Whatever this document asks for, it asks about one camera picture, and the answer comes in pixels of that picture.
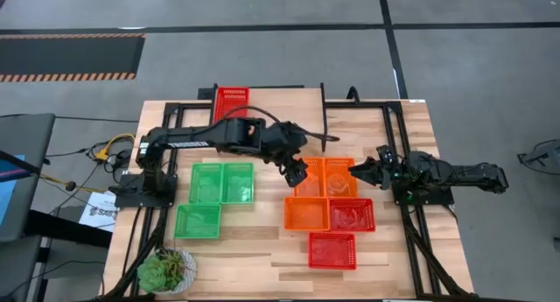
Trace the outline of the blue screen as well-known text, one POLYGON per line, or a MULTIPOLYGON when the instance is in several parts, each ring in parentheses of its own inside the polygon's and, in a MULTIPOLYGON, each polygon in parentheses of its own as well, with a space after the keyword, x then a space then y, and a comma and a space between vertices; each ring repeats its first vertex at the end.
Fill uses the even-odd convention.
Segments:
POLYGON ((6 216, 18 176, 22 174, 28 174, 28 172, 0 159, 0 226, 6 216))

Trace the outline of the white printed paper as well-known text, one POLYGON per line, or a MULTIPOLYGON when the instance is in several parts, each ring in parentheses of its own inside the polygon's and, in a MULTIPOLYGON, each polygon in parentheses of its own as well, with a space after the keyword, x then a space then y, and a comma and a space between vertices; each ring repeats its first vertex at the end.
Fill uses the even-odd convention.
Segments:
POLYGON ((79 224, 112 233, 118 214, 115 201, 116 196, 111 192, 91 193, 79 219, 79 224))

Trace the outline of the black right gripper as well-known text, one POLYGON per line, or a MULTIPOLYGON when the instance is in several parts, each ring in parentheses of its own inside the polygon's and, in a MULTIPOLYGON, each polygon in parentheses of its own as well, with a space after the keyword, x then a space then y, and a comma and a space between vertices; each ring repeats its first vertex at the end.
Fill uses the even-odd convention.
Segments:
POLYGON ((399 174, 397 164, 376 161, 374 158, 367 158, 362 164, 349 167, 348 171, 356 179, 378 186, 381 190, 388 190, 399 174))

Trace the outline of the black hazard-striped floor mat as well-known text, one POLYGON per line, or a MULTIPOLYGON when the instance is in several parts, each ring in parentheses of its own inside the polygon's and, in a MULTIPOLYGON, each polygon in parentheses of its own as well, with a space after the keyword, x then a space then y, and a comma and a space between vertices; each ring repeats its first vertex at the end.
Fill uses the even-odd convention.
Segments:
POLYGON ((0 82, 133 80, 145 40, 141 33, 0 35, 0 82))

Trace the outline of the orange plastic basket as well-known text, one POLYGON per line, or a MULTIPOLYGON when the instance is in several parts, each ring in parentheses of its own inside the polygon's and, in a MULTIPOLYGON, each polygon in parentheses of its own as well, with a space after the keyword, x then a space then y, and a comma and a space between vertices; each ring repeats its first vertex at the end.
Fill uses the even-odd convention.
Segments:
POLYGON ((330 228, 329 203, 325 198, 286 197, 284 228, 287 230, 327 231, 330 228))
POLYGON ((325 159, 325 191, 331 198, 356 198, 358 196, 356 178, 348 171, 354 166, 353 158, 325 159))
POLYGON ((307 177, 302 183, 294 188, 293 195, 295 197, 324 197, 324 159, 305 157, 303 160, 307 164, 307 177))

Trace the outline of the red plastic basket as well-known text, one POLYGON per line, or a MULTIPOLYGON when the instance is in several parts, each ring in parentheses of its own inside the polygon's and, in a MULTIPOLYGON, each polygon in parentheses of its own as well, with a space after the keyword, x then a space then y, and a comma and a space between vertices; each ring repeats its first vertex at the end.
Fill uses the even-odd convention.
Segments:
POLYGON ((354 235, 310 233, 308 266, 313 269, 355 270, 357 258, 354 235))
POLYGON ((370 199, 330 199, 330 230, 375 232, 375 212, 370 199))
POLYGON ((249 104, 249 88, 218 87, 214 98, 213 122, 219 121, 227 112, 249 104))

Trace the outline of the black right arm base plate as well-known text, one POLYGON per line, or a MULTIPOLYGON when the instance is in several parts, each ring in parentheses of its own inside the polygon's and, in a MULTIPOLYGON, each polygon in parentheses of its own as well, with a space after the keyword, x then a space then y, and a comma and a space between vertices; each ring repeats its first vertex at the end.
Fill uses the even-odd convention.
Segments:
POLYGON ((407 206, 439 205, 449 206, 454 203, 452 191, 449 187, 405 183, 403 181, 392 184, 394 202, 407 206))

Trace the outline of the black chair base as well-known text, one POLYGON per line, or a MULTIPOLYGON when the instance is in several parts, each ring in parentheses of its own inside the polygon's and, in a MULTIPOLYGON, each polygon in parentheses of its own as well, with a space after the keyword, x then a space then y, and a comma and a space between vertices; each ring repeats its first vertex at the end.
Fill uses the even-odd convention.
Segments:
POLYGON ((528 153, 517 155, 519 163, 531 171, 560 176, 560 139, 538 143, 528 153))

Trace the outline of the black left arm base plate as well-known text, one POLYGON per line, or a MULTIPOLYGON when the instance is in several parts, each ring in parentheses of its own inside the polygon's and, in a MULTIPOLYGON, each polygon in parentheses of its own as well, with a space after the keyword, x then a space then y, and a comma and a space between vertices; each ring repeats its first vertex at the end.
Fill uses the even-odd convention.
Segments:
POLYGON ((178 176, 160 172, 154 174, 124 174, 117 186, 109 191, 116 196, 115 206, 170 207, 175 201, 178 176))

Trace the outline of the green succulent in white pot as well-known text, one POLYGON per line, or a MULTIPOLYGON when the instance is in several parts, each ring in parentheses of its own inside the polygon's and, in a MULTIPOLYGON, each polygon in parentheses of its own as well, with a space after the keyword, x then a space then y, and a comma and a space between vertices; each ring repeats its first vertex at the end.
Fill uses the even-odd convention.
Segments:
POLYGON ((195 258, 182 249, 163 248, 137 268, 139 288, 156 295, 178 294, 189 288, 198 272, 195 258))

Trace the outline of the grey side desk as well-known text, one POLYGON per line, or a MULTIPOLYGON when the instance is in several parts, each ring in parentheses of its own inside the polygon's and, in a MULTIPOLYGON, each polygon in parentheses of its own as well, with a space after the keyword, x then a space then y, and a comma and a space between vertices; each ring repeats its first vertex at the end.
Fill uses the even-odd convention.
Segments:
MULTIPOLYGON (((0 151, 42 169, 53 132, 54 114, 21 115, 0 118, 0 151)), ((22 236, 28 212, 37 188, 37 175, 14 182, 10 202, 0 223, 0 242, 12 242, 22 236)))

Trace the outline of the black desk beam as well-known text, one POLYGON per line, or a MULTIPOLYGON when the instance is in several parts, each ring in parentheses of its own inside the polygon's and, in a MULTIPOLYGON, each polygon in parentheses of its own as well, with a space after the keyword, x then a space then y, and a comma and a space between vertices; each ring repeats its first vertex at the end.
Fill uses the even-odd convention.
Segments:
POLYGON ((106 249, 109 248, 112 239, 111 232, 36 210, 29 211, 23 232, 25 235, 40 235, 106 249))

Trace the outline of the wooden shelf with black legs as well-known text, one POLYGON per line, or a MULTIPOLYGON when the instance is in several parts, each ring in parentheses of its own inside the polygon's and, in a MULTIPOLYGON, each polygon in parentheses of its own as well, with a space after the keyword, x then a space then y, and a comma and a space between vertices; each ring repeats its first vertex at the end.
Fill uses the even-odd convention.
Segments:
POLYGON ((280 122, 290 121, 323 134, 323 94, 320 88, 251 88, 248 105, 263 109, 280 122))

